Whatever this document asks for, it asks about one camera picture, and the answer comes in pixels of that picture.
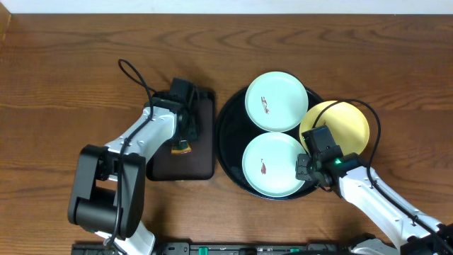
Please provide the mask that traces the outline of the mint green plate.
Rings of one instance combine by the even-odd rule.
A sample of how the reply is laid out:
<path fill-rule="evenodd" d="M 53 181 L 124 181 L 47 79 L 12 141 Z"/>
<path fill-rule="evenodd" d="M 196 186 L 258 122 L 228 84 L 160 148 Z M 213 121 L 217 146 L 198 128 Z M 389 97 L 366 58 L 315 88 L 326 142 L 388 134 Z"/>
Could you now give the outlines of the mint green plate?
<path fill-rule="evenodd" d="M 244 150 L 243 174 L 261 195 L 271 198 L 292 195 L 304 185 L 296 178 L 297 156 L 303 153 L 303 146 L 293 137 L 281 132 L 263 133 Z"/>
<path fill-rule="evenodd" d="M 295 128 L 309 106 L 304 85 L 285 72 L 266 72 L 255 78 L 246 90 L 244 102 L 251 121 L 268 132 Z"/>

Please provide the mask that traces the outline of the green yellow sponge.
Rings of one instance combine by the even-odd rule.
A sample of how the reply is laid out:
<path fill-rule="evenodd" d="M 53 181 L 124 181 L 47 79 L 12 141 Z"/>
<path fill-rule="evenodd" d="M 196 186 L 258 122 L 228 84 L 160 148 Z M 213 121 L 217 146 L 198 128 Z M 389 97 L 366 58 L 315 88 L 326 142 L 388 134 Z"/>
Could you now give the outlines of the green yellow sponge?
<path fill-rule="evenodd" d="M 171 154 L 186 154 L 191 151 L 190 143 L 187 140 L 180 140 L 171 145 Z"/>

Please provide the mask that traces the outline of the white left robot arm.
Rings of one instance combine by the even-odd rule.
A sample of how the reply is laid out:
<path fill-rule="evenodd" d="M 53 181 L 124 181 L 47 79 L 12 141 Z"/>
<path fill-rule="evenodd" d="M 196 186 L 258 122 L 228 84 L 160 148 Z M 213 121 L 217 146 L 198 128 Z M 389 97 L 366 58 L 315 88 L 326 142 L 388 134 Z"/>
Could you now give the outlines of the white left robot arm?
<path fill-rule="evenodd" d="M 194 103 L 155 98 L 121 136 L 79 154 L 68 221 L 120 254 L 151 254 L 155 236 L 142 223 L 148 161 L 195 126 Z"/>

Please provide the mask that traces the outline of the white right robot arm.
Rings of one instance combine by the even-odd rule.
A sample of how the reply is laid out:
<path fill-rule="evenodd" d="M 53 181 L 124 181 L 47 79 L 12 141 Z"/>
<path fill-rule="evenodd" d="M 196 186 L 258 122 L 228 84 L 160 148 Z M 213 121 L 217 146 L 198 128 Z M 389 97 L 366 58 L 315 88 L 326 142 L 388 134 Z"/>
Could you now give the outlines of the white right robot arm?
<path fill-rule="evenodd" d="M 390 188 L 356 153 L 341 155 L 335 146 L 299 154 L 296 178 L 360 209 L 390 239 L 400 254 L 451 254 L 452 225 L 426 215 Z"/>

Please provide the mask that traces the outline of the yellow plate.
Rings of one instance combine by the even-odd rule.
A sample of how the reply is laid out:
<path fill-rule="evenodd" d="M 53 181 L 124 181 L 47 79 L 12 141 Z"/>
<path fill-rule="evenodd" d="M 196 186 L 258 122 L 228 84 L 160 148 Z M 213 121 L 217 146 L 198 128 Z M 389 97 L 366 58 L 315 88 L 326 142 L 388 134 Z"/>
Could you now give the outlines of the yellow plate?
<path fill-rule="evenodd" d="M 307 149 L 302 133 L 312 129 L 319 113 L 334 101 L 324 101 L 312 107 L 299 126 L 299 140 L 303 148 Z M 369 124 L 364 114 L 349 103 L 339 103 L 330 107 L 322 114 L 316 123 L 316 128 L 327 125 L 336 144 L 340 146 L 344 155 L 350 153 L 361 154 L 369 141 Z"/>

